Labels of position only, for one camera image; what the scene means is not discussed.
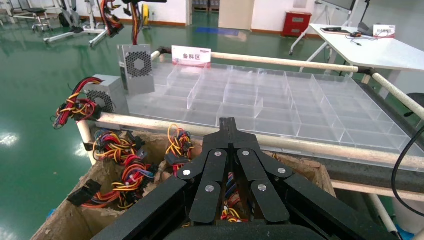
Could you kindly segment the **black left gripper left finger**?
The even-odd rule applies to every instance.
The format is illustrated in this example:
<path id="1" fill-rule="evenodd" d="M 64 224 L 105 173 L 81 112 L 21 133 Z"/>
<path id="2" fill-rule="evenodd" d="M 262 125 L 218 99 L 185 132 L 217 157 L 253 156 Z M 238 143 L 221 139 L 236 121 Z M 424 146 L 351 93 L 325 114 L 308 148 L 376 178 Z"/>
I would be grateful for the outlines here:
<path id="1" fill-rule="evenodd" d="M 234 118 L 221 118 L 219 131 L 203 137 L 202 151 L 143 197 L 95 240 L 163 240 L 186 221 L 215 223 L 228 180 L 230 132 Z"/>

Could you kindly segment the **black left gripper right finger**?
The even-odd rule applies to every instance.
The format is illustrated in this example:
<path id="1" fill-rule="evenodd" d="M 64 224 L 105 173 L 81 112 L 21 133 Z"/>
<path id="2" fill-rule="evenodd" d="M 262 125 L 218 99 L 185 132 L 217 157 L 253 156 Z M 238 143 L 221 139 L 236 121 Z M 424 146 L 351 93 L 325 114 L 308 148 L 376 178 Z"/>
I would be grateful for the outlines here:
<path id="1" fill-rule="evenodd" d="M 233 126 L 237 162 L 275 240 L 394 240 L 383 226 L 261 151 Z"/>

